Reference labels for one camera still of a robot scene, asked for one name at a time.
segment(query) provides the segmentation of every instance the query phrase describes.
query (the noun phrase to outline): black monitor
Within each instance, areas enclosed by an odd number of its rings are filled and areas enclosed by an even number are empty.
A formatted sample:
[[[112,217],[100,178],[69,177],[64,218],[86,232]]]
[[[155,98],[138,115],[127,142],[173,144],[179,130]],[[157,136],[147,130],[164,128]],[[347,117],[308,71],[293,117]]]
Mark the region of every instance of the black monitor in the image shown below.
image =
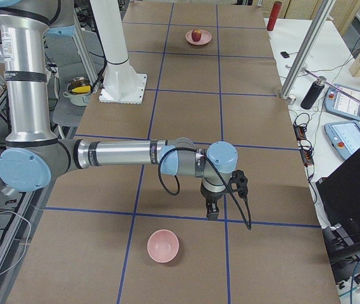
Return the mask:
[[[360,149],[316,186],[330,223],[360,243]]]

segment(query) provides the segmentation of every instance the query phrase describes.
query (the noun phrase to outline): red cylinder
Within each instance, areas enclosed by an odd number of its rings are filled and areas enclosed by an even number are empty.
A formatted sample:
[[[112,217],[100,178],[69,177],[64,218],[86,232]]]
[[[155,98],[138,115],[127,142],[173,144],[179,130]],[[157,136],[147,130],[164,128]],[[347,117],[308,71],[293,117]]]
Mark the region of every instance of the red cylinder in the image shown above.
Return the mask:
[[[282,7],[281,1],[275,1],[273,5],[273,9],[271,10],[270,19],[268,20],[267,30],[272,31],[275,26],[276,19],[278,18],[278,14],[280,13]]]

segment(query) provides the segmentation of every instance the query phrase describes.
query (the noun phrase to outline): black bottle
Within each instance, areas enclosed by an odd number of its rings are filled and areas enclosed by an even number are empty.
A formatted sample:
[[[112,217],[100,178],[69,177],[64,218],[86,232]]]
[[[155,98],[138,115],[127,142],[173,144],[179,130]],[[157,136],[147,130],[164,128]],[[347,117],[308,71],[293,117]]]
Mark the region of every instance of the black bottle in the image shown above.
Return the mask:
[[[320,92],[325,88],[325,81],[326,79],[323,76],[319,76],[319,78],[312,83],[311,88],[301,102],[301,108],[305,110],[312,108],[314,102],[319,98]]]

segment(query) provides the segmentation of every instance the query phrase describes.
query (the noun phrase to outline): red apple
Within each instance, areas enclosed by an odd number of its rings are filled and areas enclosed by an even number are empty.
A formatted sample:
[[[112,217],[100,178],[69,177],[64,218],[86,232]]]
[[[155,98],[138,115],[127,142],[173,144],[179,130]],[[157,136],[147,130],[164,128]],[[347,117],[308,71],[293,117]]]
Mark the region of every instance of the red apple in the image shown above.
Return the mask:
[[[193,41],[197,42],[200,41],[202,37],[202,32],[200,30],[193,30],[191,32],[191,38]]]

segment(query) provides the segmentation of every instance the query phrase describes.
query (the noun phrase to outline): white table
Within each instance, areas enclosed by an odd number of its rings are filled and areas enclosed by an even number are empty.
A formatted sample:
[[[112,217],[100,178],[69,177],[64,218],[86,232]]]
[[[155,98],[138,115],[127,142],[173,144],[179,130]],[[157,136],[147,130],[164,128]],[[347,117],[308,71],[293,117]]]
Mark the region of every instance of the white table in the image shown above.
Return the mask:
[[[296,54],[290,55],[290,58],[283,58],[280,52],[298,52],[310,24],[310,20],[279,19],[276,21],[274,31],[268,32],[270,35],[271,47],[276,59],[278,73],[280,74],[282,82],[289,72],[286,65],[292,66]],[[305,65],[310,71],[331,70],[342,65],[349,58],[351,58],[351,53],[343,39],[337,32],[334,24],[331,21],[327,21],[307,57]],[[360,89],[360,78],[351,76],[349,72],[349,67],[352,62],[354,62],[354,60],[351,60],[348,64],[343,66],[341,72],[340,68],[336,68],[333,71],[316,72],[316,74],[325,76],[329,82]],[[327,139],[323,126],[328,122],[341,122],[345,121],[345,119],[325,111],[321,113],[323,99],[316,102],[314,107],[310,110],[304,110],[300,107],[302,99],[314,81],[315,78],[312,76],[302,76],[296,80],[290,93],[295,95],[297,99],[293,105],[289,106],[289,109],[292,121],[294,121],[296,115],[300,113],[306,112],[312,117],[307,128],[306,136],[312,144],[314,144],[315,166],[313,181],[317,181],[321,177],[329,176],[343,162]],[[298,120],[298,124],[306,122],[305,115],[301,118],[302,119]],[[313,168],[309,168],[309,174],[312,172]],[[316,203],[316,211],[320,224],[322,227],[326,227],[328,222],[320,202]],[[346,285],[348,285],[348,287],[339,290],[340,295],[349,290],[349,284]],[[340,301],[342,304],[350,303],[349,295],[341,296]],[[353,292],[353,302],[355,304],[360,304],[360,291]]]

